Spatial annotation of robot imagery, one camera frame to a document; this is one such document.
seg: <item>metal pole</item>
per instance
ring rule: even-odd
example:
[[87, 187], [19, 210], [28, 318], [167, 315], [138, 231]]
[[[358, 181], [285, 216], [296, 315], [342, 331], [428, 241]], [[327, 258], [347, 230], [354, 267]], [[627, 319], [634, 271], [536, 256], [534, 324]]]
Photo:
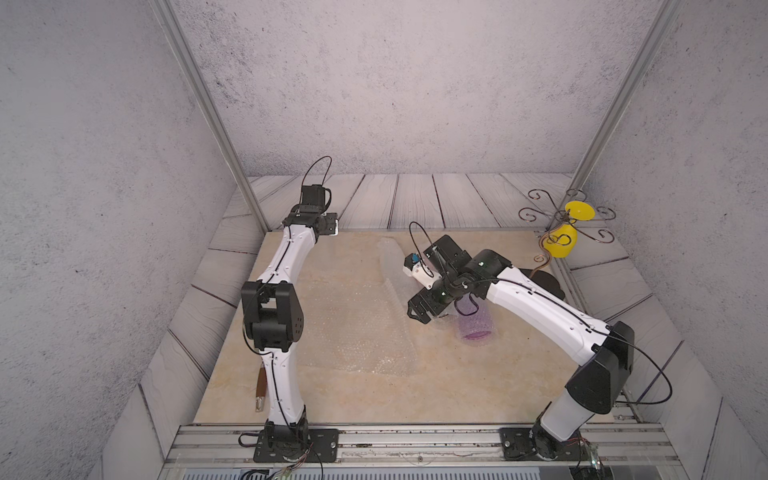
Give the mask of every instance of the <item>metal pole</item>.
[[170, 6], [168, 0], [151, 0], [150, 4], [155, 10], [157, 20], [165, 31], [165, 36], [168, 38], [171, 49], [176, 55], [176, 59], [179, 61], [181, 70], [184, 72], [184, 76], [187, 77], [197, 103], [200, 105], [200, 109], [203, 111], [203, 116], [208, 122], [208, 126], [214, 133], [216, 142], [219, 144], [221, 154], [224, 156], [224, 160], [229, 165], [232, 171], [232, 176], [237, 182], [237, 186], [240, 188], [245, 202], [248, 205], [253, 217], [256, 218], [256, 222], [259, 228], [266, 233], [270, 231], [269, 226], [264, 220], [264, 213], [259, 207], [259, 202], [256, 199], [256, 195], [253, 194], [253, 189], [250, 187], [248, 177], [246, 177], [243, 171], [243, 165], [240, 163], [240, 159], [237, 157], [237, 152], [232, 145], [227, 131], [224, 129], [223, 122], [219, 116], [219, 112], [216, 110], [213, 99], [210, 97], [210, 93], [205, 86], [200, 70], [197, 68], [197, 64], [194, 61], [192, 52], [189, 49], [187, 39], [184, 37], [184, 33], [181, 31], [179, 22], [174, 14], [173, 8]]
[[[600, 153], [602, 153], [608, 139], [614, 132], [616, 125], [618, 125], [621, 115], [627, 110], [632, 94], [637, 90], [637, 86], [648, 71], [664, 38], [667, 36], [672, 25], [674, 25], [683, 3], [683, 0], [664, 0], [659, 12], [656, 14], [654, 23], [650, 26], [648, 35], [646, 35], [640, 50], [637, 51], [632, 64], [627, 70], [627, 74], [621, 81], [621, 86], [611, 102], [611, 106], [608, 108], [597, 133], [592, 139], [592, 143], [590, 143], [587, 152], [584, 154], [578, 167], [576, 167], [571, 184], [568, 186], [569, 190], [578, 190], [584, 186], [587, 177], [589, 177], [589, 174], [600, 158]], [[560, 202], [558, 210], [563, 210], [565, 204], [572, 197], [566, 194], [562, 202]], [[553, 222], [550, 222], [548, 229], [552, 227]]]

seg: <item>decorative metal stand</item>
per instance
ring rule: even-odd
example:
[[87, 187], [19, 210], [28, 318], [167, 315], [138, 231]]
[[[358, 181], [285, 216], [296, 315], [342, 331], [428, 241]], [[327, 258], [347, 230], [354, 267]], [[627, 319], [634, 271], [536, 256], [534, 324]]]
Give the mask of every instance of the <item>decorative metal stand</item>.
[[[612, 243], [614, 240], [616, 240], [616, 237], [605, 228], [601, 228], [598, 230], [598, 236], [600, 238], [595, 238], [589, 233], [584, 232], [583, 230], [578, 229], [574, 224], [576, 222], [597, 222], [602, 220], [613, 220], [616, 218], [616, 212], [614, 212], [612, 209], [608, 207], [595, 207], [595, 211], [597, 214], [595, 215], [595, 218], [592, 220], [577, 220], [573, 217], [571, 217], [569, 210], [557, 210], [558, 205], [555, 203], [555, 201], [552, 199], [552, 196], [547, 192], [546, 190], [542, 190], [541, 188], [534, 188], [533, 190], [530, 190], [528, 192], [528, 198], [532, 200], [541, 200], [541, 194], [545, 194], [549, 201], [552, 203], [552, 206], [556, 209], [556, 211], [552, 214], [548, 214], [547, 212], [543, 212], [541, 210], [537, 210], [533, 207], [524, 207], [521, 208], [518, 212], [518, 217], [520, 217], [522, 220], [526, 222], [535, 222], [538, 217], [536, 217], [536, 214], [544, 215], [547, 218], [551, 218], [555, 220], [555, 227], [545, 232], [543, 235], [541, 235], [541, 238], [538, 241], [538, 246], [541, 249], [544, 254], [539, 254], [536, 257], [534, 257], [534, 261], [537, 263], [543, 262], [541, 265], [537, 266], [533, 271], [531, 272], [531, 275], [529, 277], [533, 277], [536, 272], [544, 268], [551, 262], [552, 255], [549, 253], [548, 250], [544, 248], [544, 242], [549, 239], [550, 242], [555, 243], [557, 245], [560, 245], [562, 247], [566, 247], [567, 245], [570, 245], [571, 242], [574, 241], [574, 239], [571, 238], [570, 235], [567, 235], [566, 233], [563, 233], [561, 235], [553, 235], [552, 232], [556, 231], [558, 228], [562, 227], [564, 224], [571, 225], [574, 230], [579, 232], [580, 234], [584, 235], [587, 238], [590, 238], [598, 243]], [[587, 194], [584, 193], [582, 190], [575, 190], [570, 189], [567, 190], [566, 195], [569, 197], [573, 197], [574, 200], [578, 200], [581, 202], [584, 202], [587, 200]]]

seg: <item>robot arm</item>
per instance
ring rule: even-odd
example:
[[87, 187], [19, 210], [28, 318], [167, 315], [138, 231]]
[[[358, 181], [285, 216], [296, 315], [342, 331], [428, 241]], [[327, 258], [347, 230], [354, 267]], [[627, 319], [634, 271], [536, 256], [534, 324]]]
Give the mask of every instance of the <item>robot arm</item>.
[[408, 303], [410, 317], [428, 323], [452, 301], [472, 293], [520, 316], [579, 365], [531, 429], [531, 447], [540, 456], [556, 458], [590, 417], [610, 412], [632, 370], [634, 332], [629, 326], [609, 326], [575, 309], [553, 294], [561, 293], [554, 277], [539, 272], [539, 285], [491, 250], [472, 258], [445, 235], [424, 253], [434, 269], [417, 254], [406, 257], [403, 267], [424, 286]]
[[243, 333], [253, 340], [266, 367], [270, 414], [264, 440], [269, 448], [276, 445], [288, 456], [300, 455], [310, 444], [293, 348], [301, 338], [304, 314], [293, 284], [318, 237], [339, 233], [337, 215], [326, 213], [330, 204], [325, 201], [326, 191], [322, 185], [302, 186], [301, 203], [283, 221], [283, 239], [270, 265], [241, 290]]

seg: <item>gray textured wall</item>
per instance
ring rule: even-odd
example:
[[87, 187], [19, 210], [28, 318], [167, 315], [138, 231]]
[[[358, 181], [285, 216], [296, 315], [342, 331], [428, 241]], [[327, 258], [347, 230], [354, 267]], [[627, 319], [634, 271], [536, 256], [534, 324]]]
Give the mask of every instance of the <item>gray textured wall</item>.
[[768, 452], [768, 4], [688, 2], [587, 189]]
[[572, 172], [660, 0], [174, 0], [249, 175]]
[[0, 144], [0, 477], [85, 478], [234, 183], [146, 0], [3, 2]]

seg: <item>yellow cup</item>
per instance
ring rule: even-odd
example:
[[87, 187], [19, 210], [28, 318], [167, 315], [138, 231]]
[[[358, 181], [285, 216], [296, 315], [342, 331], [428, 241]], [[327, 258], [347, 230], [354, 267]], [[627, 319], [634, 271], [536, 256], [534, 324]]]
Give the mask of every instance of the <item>yellow cup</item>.
[[592, 220], [595, 212], [590, 204], [573, 200], [565, 204], [565, 211], [576, 220]]
[[576, 246], [577, 231], [571, 225], [564, 223], [557, 229], [549, 232], [544, 238], [544, 248], [554, 258], [565, 258]]

